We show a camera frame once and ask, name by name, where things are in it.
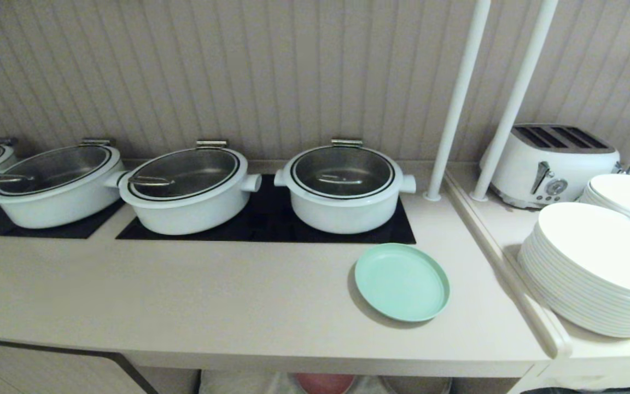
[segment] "cabinet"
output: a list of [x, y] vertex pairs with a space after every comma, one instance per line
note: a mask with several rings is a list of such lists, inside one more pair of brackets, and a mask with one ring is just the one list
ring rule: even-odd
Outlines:
[[120, 354], [0, 342], [1, 394], [157, 394]]

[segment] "black induction cooktop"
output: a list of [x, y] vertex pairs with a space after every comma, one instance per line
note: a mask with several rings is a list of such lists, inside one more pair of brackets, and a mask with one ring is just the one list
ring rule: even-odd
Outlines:
[[162, 235], [145, 228], [137, 219], [116, 239], [125, 240], [230, 240], [250, 242], [328, 242], [329, 244], [416, 244], [403, 203], [393, 217], [377, 229], [361, 234], [330, 234], [313, 229], [298, 219], [290, 207], [290, 191], [273, 186], [273, 175], [262, 176], [262, 187], [253, 193], [247, 206], [220, 226], [188, 235]]
[[124, 204], [118, 200], [89, 217], [50, 229], [24, 229], [13, 224], [0, 207], [0, 236], [41, 237], [42, 239], [87, 239]]

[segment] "white pole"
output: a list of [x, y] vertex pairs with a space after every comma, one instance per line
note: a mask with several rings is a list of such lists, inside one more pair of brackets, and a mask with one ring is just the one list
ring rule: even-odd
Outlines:
[[485, 193], [488, 191], [490, 181], [495, 174], [495, 169], [497, 169], [497, 163], [500, 160], [502, 150], [505, 148], [507, 138], [510, 136], [512, 125], [517, 119], [520, 107], [522, 107], [524, 95], [527, 93], [529, 82], [532, 80], [532, 74], [536, 68], [538, 57], [541, 55], [541, 49], [543, 48], [543, 43], [546, 41], [546, 36], [551, 27], [551, 21], [553, 20], [553, 14], [556, 11], [557, 5], [558, 0], [543, 0], [541, 3], [541, 9], [536, 19], [532, 38], [529, 40], [527, 53], [524, 55], [522, 68], [517, 75], [515, 86], [512, 88], [512, 94], [507, 101], [505, 114], [502, 115], [500, 124], [497, 126], [497, 132], [495, 132], [495, 137], [490, 143], [490, 148], [485, 156], [485, 166], [480, 173], [480, 179], [478, 179], [478, 183], [475, 185], [475, 190], [470, 194], [470, 197], [474, 200], [487, 200]]
[[437, 157], [434, 160], [434, 169], [432, 177], [429, 181], [429, 189], [424, 197], [430, 201], [441, 200], [439, 189], [442, 185], [444, 170], [448, 162], [448, 155], [451, 152], [453, 137], [456, 135], [458, 127], [458, 119], [463, 109], [465, 94], [468, 92], [470, 77], [473, 75], [473, 67], [475, 67], [475, 59], [478, 57], [480, 49], [480, 41], [483, 39], [483, 30], [485, 30], [485, 22], [488, 19], [490, 11], [490, 0], [477, 0], [475, 2], [475, 10], [473, 10], [473, 19], [470, 22], [470, 30], [468, 30], [468, 38], [465, 41], [465, 49], [463, 57], [460, 60], [460, 68], [456, 78], [456, 85], [453, 87], [453, 95], [451, 103], [448, 105], [447, 120], [444, 125], [444, 132], [437, 150]]

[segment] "plate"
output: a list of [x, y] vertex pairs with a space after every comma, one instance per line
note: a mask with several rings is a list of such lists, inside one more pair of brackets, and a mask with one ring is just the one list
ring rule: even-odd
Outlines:
[[355, 281], [363, 298], [381, 314], [404, 322], [429, 320], [448, 304], [444, 269], [414, 247], [380, 244], [357, 261]]
[[554, 287], [562, 297], [573, 297], [580, 300], [583, 304], [593, 304], [608, 311], [617, 312], [620, 316], [630, 316], [630, 297], [623, 297], [619, 294], [612, 294], [604, 287], [593, 286], [587, 280], [577, 277], [577, 275], [569, 272], [562, 272], [560, 268], [551, 264], [547, 265], [542, 262], [538, 254], [542, 253], [538, 250], [526, 250], [527, 258], [534, 259], [527, 266], [528, 271], [541, 271], [550, 280], [550, 285]]
[[[600, 291], [608, 292], [610, 294], [614, 294], [618, 297], [627, 297], [630, 299], [630, 289], [627, 287], [623, 287], [622, 285], [615, 284], [610, 282], [610, 280], [603, 279], [598, 275], [593, 274], [593, 272], [588, 271], [584, 267], [576, 264], [572, 260], [568, 259], [560, 250], [555, 249], [550, 242], [545, 239], [541, 229], [535, 229], [536, 231], [536, 245], [542, 247], [544, 250], [550, 250], [550, 254], [553, 256], [552, 263], [555, 265], [555, 269], [561, 269], [562, 271], [574, 275], [575, 277], [579, 277], [581, 280], [586, 280], [588, 284], [593, 287], [597, 287]], [[630, 274], [628, 270], [625, 271], [624, 275]]]
[[610, 319], [600, 316], [591, 316], [586, 314], [584, 310], [580, 310], [575, 304], [564, 301], [562, 296], [556, 295], [550, 289], [543, 285], [542, 277], [528, 275], [533, 282], [533, 287], [538, 290], [544, 297], [548, 305], [561, 316], [570, 320], [574, 324], [588, 329], [598, 334], [608, 335], [610, 337], [630, 337], [630, 327], [615, 325]]
[[567, 277], [567, 282], [575, 284], [574, 289], [585, 290], [589, 294], [600, 294], [612, 301], [617, 300], [618, 302], [630, 304], [630, 293], [620, 291], [620, 289], [613, 287], [608, 282], [600, 281], [597, 277], [580, 271], [571, 262], [563, 260], [562, 257], [558, 256], [554, 250], [547, 247], [541, 240], [533, 239], [530, 247], [541, 255], [540, 264], [545, 270], [550, 271], [554, 277], [557, 277], [556, 275]]
[[630, 219], [625, 215], [561, 202], [539, 212], [537, 232], [571, 265], [630, 292]]
[[[532, 250], [525, 250], [525, 259], [538, 258]], [[620, 327], [630, 326], [630, 309], [617, 306], [613, 302], [605, 302], [589, 292], [581, 293], [579, 285], [571, 285], [566, 280], [552, 277], [553, 272], [543, 269], [540, 264], [526, 264], [526, 269], [548, 293], [565, 304], [570, 304], [573, 309], [582, 311], [583, 315], [595, 320], [606, 319]]]

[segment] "toaster knob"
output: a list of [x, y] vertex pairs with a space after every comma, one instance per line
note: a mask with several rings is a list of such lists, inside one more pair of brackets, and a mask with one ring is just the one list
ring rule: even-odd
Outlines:
[[568, 187], [568, 181], [565, 179], [553, 179], [546, 184], [546, 194], [557, 195], [565, 191]]

